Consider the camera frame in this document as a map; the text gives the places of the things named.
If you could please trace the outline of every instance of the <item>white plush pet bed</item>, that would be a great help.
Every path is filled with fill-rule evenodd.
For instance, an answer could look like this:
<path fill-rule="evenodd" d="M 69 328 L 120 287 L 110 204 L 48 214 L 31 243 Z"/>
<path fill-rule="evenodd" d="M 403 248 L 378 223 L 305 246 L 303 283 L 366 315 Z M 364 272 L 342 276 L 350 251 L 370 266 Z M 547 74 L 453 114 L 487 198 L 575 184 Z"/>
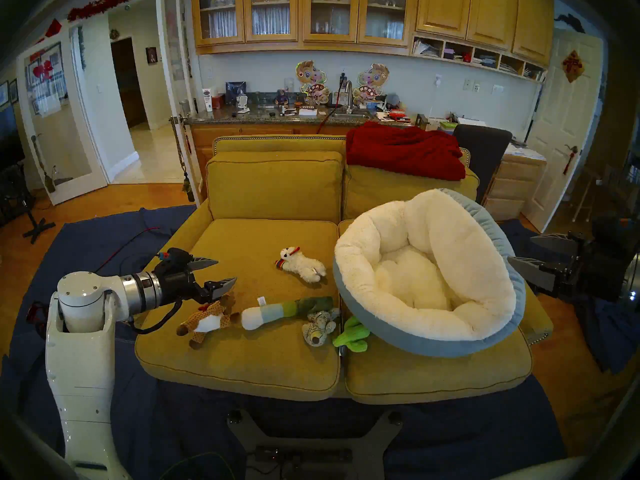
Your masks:
<path fill-rule="evenodd" d="M 376 335 L 454 357 L 497 343 L 520 322 L 524 281 L 509 254 L 484 208 L 434 189 L 357 217 L 335 246 L 334 273 L 351 312 Z"/>

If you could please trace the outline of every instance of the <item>red garland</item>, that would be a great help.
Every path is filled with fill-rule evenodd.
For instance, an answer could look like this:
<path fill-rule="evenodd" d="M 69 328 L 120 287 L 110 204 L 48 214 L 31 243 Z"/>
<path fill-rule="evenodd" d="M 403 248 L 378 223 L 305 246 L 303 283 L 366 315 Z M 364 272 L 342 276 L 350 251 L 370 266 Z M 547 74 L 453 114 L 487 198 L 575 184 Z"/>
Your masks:
<path fill-rule="evenodd" d="M 72 8 L 66 19 L 69 22 L 76 21 L 78 19 L 88 19 L 97 14 L 103 14 L 110 8 L 115 8 L 122 3 L 126 3 L 129 0 L 98 0 L 92 1 L 88 5 L 82 8 Z"/>

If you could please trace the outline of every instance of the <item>green plush toy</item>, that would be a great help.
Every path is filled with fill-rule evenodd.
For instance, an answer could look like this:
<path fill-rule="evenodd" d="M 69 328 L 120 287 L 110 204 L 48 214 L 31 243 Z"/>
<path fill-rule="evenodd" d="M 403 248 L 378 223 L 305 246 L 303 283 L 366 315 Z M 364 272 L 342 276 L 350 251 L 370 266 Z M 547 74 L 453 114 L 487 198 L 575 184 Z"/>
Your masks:
<path fill-rule="evenodd" d="M 343 332 L 333 340 L 336 348 L 346 346 L 347 349 L 354 353 L 363 353 L 367 350 L 367 341 L 365 340 L 371 331 L 365 327 L 360 320 L 352 316 L 344 323 Z"/>

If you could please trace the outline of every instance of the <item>black stand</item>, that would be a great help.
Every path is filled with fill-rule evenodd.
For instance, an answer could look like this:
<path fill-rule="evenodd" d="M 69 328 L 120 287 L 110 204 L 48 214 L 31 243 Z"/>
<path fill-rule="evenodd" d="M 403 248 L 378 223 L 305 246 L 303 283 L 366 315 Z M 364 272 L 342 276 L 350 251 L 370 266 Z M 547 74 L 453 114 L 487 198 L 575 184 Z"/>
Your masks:
<path fill-rule="evenodd" d="M 33 215 L 31 214 L 31 210 L 27 206 L 27 203 L 22 201 L 22 204 L 24 204 L 24 207 L 27 210 L 27 215 L 29 215 L 29 220 L 31 220 L 31 223 L 33 224 L 33 228 L 29 230 L 29 232 L 24 232 L 22 236 L 23 238 L 31 237 L 31 244 L 33 244 L 42 232 L 46 231 L 47 229 L 52 229 L 56 226 L 56 224 L 53 222 L 44 223 L 44 218 L 40 220 L 40 223 L 36 223 Z"/>

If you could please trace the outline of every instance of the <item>baseboard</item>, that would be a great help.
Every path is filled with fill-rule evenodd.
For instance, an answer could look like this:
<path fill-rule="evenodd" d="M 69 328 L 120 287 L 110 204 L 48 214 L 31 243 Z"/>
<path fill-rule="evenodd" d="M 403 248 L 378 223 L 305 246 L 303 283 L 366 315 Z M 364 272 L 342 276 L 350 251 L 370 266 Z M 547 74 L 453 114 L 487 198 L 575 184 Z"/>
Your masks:
<path fill-rule="evenodd" d="M 116 175 L 118 175 L 120 172 L 122 172 L 122 170 L 124 170 L 129 165 L 131 165 L 131 163 L 135 163 L 139 159 L 140 159 L 140 155 L 138 154 L 137 151 L 134 151 L 129 156 L 121 159 L 119 162 L 117 162 L 111 168 L 107 169 L 107 176 L 109 177 L 109 181 L 110 182 L 113 181 L 113 179 L 116 177 Z"/>

